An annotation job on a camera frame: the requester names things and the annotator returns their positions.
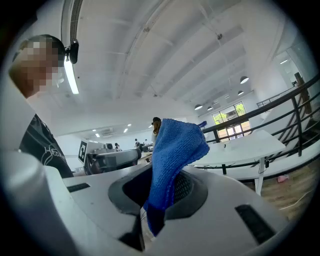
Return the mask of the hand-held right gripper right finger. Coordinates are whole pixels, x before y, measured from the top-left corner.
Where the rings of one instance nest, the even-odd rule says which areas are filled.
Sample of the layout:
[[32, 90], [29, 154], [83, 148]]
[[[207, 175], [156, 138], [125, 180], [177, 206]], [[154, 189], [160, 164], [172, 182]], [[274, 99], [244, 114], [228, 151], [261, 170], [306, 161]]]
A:
[[[192, 216], [165, 221], [147, 249], [149, 256], [267, 256], [288, 235], [292, 226], [273, 205], [241, 182], [191, 166], [183, 170], [207, 186], [203, 206]], [[263, 243], [256, 218], [242, 218], [238, 206], [248, 205], [274, 235]]]

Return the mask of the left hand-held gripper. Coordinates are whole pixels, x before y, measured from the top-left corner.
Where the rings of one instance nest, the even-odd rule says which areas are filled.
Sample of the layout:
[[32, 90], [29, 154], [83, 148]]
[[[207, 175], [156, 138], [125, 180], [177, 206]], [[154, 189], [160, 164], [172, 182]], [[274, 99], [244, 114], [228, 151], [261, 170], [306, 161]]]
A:
[[82, 140], [78, 160], [86, 175], [97, 175], [132, 167], [138, 164], [142, 152], [138, 148], [117, 151], [110, 143]]

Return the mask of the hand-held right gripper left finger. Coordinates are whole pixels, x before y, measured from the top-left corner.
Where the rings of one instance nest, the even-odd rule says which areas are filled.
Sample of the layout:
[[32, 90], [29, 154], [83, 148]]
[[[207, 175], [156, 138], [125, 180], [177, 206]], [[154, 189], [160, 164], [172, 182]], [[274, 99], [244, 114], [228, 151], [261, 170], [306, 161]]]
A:
[[79, 208], [103, 232], [138, 251], [145, 250], [141, 208], [152, 180], [152, 164], [111, 172], [65, 178], [65, 186]]

